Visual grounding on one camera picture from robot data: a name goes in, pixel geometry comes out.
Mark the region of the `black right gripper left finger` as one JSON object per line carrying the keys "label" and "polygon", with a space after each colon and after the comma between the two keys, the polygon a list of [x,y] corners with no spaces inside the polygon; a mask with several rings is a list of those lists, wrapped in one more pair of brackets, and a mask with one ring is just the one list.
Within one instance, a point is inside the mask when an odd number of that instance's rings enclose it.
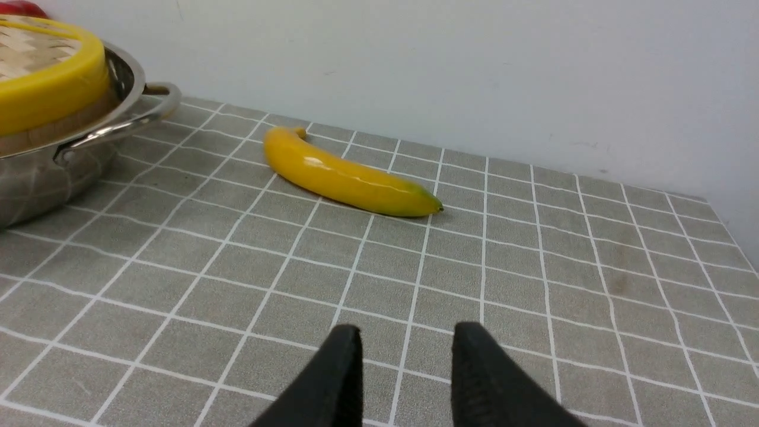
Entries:
{"label": "black right gripper left finger", "polygon": [[358,327],[338,324],[252,426],[361,426],[363,347]]}

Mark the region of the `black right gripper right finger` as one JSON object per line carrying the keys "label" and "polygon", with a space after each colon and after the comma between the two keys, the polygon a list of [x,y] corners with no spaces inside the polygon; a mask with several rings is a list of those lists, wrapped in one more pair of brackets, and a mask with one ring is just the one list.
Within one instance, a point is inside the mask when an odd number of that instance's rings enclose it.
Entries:
{"label": "black right gripper right finger", "polygon": [[583,426],[473,321],[455,325],[452,343],[455,426]]}

